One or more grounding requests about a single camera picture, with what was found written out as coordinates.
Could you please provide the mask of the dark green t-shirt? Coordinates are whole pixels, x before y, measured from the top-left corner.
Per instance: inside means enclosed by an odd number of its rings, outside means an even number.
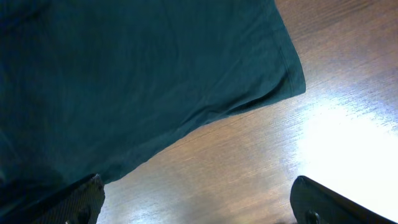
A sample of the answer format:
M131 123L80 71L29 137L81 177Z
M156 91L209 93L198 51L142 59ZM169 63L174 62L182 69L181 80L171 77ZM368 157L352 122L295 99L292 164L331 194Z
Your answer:
M1 215L304 91L274 1L2 0Z

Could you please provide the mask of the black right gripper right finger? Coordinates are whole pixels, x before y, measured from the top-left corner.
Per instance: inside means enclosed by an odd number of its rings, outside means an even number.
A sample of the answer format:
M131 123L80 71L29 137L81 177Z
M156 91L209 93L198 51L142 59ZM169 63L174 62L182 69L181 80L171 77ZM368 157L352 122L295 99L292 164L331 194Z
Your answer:
M300 224L395 224L304 175L292 185L290 204Z

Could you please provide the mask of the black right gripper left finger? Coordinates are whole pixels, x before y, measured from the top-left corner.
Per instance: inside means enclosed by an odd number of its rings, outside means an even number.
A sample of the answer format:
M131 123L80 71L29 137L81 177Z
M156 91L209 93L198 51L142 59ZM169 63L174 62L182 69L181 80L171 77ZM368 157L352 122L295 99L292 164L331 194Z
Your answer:
M1 218L1 224L96 224L104 183L91 174L46 199Z

